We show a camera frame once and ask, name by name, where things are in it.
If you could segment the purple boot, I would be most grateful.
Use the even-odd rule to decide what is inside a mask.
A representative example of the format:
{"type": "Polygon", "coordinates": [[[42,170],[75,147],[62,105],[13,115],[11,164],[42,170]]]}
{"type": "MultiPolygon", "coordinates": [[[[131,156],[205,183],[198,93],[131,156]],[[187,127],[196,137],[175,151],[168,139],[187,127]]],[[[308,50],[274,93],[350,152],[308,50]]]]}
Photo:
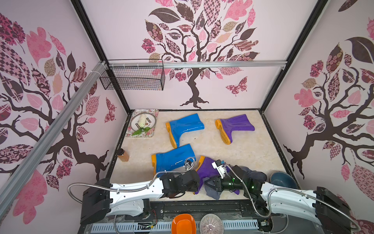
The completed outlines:
{"type": "Polygon", "coordinates": [[[233,142],[233,131],[255,131],[255,127],[250,123],[246,114],[228,119],[217,119],[215,126],[220,132],[222,141],[227,145],[233,142]]]}
{"type": "Polygon", "coordinates": [[[201,188],[204,186],[207,196],[215,200],[219,200],[222,192],[218,192],[215,189],[204,185],[204,182],[212,177],[218,176],[219,178],[221,178],[219,172],[212,166],[212,163],[214,162],[215,161],[209,157],[200,156],[199,165],[196,170],[200,178],[200,184],[197,192],[195,192],[194,194],[197,195],[201,188]]]}

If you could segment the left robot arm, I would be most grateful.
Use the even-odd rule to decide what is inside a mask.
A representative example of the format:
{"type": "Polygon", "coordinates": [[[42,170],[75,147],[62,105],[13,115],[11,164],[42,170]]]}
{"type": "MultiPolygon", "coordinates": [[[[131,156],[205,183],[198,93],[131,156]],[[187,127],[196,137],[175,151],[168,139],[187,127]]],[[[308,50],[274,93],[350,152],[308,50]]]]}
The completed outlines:
{"type": "Polygon", "coordinates": [[[136,217],[149,211],[152,199],[173,199],[186,192],[196,192],[199,186],[200,178],[195,170],[162,173],[152,181],[133,184],[102,179],[83,192],[80,224],[92,224],[111,215],[136,217]]]}

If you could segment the blue boot near left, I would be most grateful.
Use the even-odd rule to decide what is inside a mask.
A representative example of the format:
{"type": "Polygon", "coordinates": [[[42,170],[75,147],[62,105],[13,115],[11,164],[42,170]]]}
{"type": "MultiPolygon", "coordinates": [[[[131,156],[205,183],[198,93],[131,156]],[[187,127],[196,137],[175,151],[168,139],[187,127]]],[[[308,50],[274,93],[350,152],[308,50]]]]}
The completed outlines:
{"type": "Polygon", "coordinates": [[[178,147],[166,153],[158,153],[151,156],[153,174],[164,171],[175,171],[185,165],[191,165],[196,161],[195,153],[190,144],[178,147]]]}

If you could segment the blue boot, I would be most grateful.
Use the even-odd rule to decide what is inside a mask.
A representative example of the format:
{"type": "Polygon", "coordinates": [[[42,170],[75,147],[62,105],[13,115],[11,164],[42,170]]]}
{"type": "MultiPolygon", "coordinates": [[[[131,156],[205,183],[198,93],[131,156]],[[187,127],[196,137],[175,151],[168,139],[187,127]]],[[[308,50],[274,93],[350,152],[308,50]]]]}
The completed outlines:
{"type": "Polygon", "coordinates": [[[201,122],[198,114],[186,116],[184,118],[166,123],[170,143],[174,149],[180,146],[180,137],[187,132],[204,130],[205,126],[201,122]]]}
{"type": "Polygon", "coordinates": [[[158,153],[151,156],[153,174],[164,171],[175,171],[185,165],[191,165],[196,161],[195,153],[190,144],[178,147],[166,153],[158,153]]]}

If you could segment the left flexible metal conduit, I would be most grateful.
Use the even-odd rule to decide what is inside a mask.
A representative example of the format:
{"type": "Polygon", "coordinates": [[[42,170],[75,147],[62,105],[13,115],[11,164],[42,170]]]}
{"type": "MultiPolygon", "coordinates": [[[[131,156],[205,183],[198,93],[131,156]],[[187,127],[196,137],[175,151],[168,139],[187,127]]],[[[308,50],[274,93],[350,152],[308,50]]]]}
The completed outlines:
{"type": "Polygon", "coordinates": [[[78,199],[74,194],[73,192],[71,191],[73,187],[76,187],[76,186],[82,186],[82,187],[89,187],[89,188],[96,188],[96,189],[99,189],[99,190],[104,190],[104,191],[109,191],[109,192],[115,192],[116,194],[119,194],[119,193],[135,193],[135,192],[140,192],[140,191],[143,191],[143,190],[146,190],[146,189],[149,189],[150,187],[152,187],[152,185],[157,181],[157,180],[161,180],[161,177],[158,177],[158,175],[162,174],[162,175],[167,175],[167,174],[185,174],[189,171],[191,171],[194,166],[195,166],[195,163],[196,163],[196,159],[194,157],[188,157],[185,159],[184,161],[184,167],[185,167],[185,170],[184,171],[161,171],[161,172],[157,172],[153,179],[150,180],[150,181],[145,181],[145,184],[142,186],[142,187],[139,187],[139,188],[134,188],[134,189],[129,189],[127,187],[127,189],[124,189],[124,187],[126,186],[126,184],[117,184],[119,187],[118,188],[113,188],[113,186],[115,184],[110,184],[108,186],[101,186],[101,185],[96,185],[96,184],[89,184],[89,183],[83,183],[83,182],[75,182],[75,183],[72,183],[70,184],[68,187],[67,187],[67,193],[68,195],[76,202],[82,204],[83,201],[78,199]]]}

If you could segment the orange plastic bowl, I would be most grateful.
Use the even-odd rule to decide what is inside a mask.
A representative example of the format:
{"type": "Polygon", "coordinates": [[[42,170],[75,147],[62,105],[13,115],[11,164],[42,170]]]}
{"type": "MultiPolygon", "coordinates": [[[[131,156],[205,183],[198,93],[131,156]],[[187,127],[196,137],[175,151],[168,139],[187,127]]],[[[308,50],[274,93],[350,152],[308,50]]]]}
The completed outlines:
{"type": "Polygon", "coordinates": [[[190,214],[180,214],[176,216],[171,225],[172,234],[196,234],[196,222],[190,214]]]}

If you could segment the blue ceramic bowl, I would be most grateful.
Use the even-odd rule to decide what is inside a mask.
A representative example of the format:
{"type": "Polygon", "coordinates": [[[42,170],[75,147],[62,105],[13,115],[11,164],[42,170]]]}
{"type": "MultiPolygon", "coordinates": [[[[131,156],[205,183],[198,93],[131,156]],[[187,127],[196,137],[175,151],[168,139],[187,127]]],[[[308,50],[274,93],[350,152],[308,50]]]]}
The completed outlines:
{"type": "Polygon", "coordinates": [[[292,188],[292,189],[299,188],[297,182],[292,178],[292,176],[281,171],[274,172],[270,176],[270,183],[281,186],[281,187],[286,187],[286,188],[292,188]]]}

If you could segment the brown bottle black cap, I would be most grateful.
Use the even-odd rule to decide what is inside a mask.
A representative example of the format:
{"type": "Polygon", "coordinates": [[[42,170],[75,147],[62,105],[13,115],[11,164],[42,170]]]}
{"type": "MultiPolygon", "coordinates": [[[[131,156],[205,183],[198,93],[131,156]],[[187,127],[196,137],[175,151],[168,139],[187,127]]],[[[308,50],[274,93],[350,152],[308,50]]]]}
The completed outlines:
{"type": "Polygon", "coordinates": [[[130,159],[129,154],[122,148],[116,151],[116,155],[122,162],[128,162],[130,159]]]}

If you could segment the floral tray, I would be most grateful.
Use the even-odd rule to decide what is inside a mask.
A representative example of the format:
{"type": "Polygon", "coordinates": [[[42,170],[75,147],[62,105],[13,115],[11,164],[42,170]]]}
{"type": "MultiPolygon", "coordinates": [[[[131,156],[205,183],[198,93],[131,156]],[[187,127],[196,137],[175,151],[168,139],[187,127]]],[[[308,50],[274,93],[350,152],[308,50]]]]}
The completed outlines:
{"type": "Polygon", "coordinates": [[[159,110],[135,109],[127,127],[126,137],[153,137],[159,110]]]}

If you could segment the patterned plate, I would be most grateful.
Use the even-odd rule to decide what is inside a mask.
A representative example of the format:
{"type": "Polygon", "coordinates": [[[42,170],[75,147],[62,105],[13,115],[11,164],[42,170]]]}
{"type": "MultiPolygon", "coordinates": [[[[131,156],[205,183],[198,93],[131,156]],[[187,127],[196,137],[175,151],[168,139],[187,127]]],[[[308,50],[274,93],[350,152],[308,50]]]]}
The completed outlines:
{"type": "Polygon", "coordinates": [[[130,127],[133,131],[150,130],[156,125],[156,116],[150,113],[140,113],[132,117],[130,127]]]}

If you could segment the white flower with leaves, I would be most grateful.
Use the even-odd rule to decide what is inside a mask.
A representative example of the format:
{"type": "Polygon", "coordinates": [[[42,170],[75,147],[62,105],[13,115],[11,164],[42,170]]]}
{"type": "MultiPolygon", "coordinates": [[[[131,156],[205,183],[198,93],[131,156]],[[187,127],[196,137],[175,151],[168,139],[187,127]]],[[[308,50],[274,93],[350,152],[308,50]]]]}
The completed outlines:
{"type": "Polygon", "coordinates": [[[151,128],[149,127],[149,122],[147,121],[146,114],[141,114],[139,117],[139,120],[137,122],[138,124],[138,130],[132,133],[133,136],[140,135],[144,132],[148,132],[151,128]]]}

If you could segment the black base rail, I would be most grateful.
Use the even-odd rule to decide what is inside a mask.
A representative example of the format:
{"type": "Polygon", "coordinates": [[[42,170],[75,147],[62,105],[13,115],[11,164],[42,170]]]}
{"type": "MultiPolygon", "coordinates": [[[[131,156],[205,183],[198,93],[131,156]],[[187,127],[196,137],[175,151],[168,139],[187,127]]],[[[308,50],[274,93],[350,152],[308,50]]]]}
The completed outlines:
{"type": "Polygon", "coordinates": [[[124,210],[116,209],[108,199],[98,202],[95,205],[83,204],[80,223],[91,224],[103,220],[106,216],[114,215],[119,211],[119,215],[127,215],[129,219],[137,220],[153,215],[158,219],[171,217],[173,215],[190,214],[231,214],[238,213],[242,217],[260,218],[252,207],[250,200],[198,200],[198,201],[150,201],[148,199],[135,200],[125,203],[124,210]]]}

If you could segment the aluminium rail back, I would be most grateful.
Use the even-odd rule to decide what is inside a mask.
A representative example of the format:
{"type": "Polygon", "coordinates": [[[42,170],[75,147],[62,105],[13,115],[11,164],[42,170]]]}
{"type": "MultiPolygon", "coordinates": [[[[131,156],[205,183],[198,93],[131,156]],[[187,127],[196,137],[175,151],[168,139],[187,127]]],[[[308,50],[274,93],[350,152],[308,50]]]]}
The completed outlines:
{"type": "Polygon", "coordinates": [[[285,67],[285,60],[252,60],[252,61],[204,61],[204,62],[127,62],[109,63],[111,68],[221,68],[221,67],[285,67]]]}

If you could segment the aluminium rail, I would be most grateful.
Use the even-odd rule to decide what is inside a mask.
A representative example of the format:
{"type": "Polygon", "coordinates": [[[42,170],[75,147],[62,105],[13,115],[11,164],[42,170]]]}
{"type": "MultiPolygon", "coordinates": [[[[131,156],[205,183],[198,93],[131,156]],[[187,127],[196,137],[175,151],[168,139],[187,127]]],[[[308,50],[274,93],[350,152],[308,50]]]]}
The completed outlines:
{"type": "Polygon", "coordinates": [[[105,61],[99,62],[89,73],[83,84],[79,87],[73,97],[64,106],[61,113],[52,122],[49,129],[44,133],[41,139],[35,144],[29,156],[26,157],[19,165],[17,170],[12,174],[10,179],[1,188],[1,217],[3,217],[10,205],[20,193],[29,177],[38,167],[41,160],[52,147],[56,138],[63,130],[68,120],[73,116],[77,107],[84,100],[91,87],[99,79],[100,75],[106,70],[105,61]]]}
{"type": "Polygon", "coordinates": [[[221,67],[285,67],[285,60],[252,60],[252,61],[204,61],[204,62],[127,62],[109,63],[111,68],[221,68],[221,67]]]}

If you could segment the aluminium rail left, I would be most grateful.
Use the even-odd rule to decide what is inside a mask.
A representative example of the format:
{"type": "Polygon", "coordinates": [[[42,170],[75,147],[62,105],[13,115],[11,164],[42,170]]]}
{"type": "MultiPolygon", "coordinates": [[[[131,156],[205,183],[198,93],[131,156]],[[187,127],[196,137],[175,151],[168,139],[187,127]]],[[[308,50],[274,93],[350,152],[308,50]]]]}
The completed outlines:
{"type": "Polygon", "coordinates": [[[64,106],[61,113],[52,122],[49,129],[44,133],[41,139],[35,144],[29,156],[26,157],[19,165],[17,170],[12,174],[10,179],[1,188],[1,217],[3,217],[10,205],[20,193],[29,177],[38,167],[41,160],[52,147],[56,138],[63,130],[68,120],[73,116],[77,107],[84,100],[91,87],[99,79],[100,75],[106,70],[105,61],[99,62],[89,73],[83,84],[79,87],[73,97],[64,106]]]}

